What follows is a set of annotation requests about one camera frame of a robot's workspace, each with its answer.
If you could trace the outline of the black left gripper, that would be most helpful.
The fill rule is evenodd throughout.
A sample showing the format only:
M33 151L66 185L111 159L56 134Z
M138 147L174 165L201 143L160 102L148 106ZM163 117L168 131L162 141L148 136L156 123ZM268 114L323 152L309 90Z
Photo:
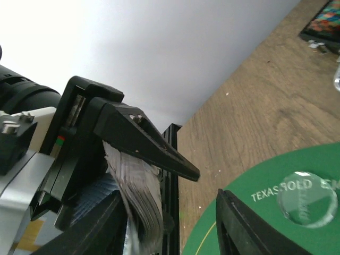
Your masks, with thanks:
M106 171L101 139L150 165L198 181L199 169L163 138L141 109L120 103L123 98L121 91L102 83L69 79L40 148L54 162L31 203L32 220L52 211L58 215L57 229L68 228L82 189Z

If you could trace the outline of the blue patterned card deck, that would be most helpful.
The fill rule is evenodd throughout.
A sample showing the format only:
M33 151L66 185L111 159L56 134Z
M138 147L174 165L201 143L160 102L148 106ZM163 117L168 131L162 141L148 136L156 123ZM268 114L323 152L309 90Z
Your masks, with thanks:
M114 191L119 191L127 212L124 254L154 254L161 246L164 226L159 170L104 142L107 171L80 192L71 225L87 215Z

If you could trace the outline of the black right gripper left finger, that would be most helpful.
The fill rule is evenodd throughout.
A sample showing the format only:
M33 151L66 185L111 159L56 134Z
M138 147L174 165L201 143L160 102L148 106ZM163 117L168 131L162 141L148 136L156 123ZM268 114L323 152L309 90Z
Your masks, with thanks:
M66 232L35 255L121 255L127 212L119 191L114 191Z

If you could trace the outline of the clear acrylic dealer button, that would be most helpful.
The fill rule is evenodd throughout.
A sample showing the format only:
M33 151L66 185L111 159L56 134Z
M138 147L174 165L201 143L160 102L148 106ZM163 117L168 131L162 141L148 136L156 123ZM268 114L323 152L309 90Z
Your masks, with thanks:
M338 196L329 182L310 172L293 172L279 185L277 203L283 216L305 228L328 225L338 211Z

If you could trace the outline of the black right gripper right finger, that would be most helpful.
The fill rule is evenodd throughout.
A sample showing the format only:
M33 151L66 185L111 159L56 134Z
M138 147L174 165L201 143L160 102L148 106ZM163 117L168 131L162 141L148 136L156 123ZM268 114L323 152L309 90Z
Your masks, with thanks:
M309 254L229 190L218 190L216 227L220 254Z

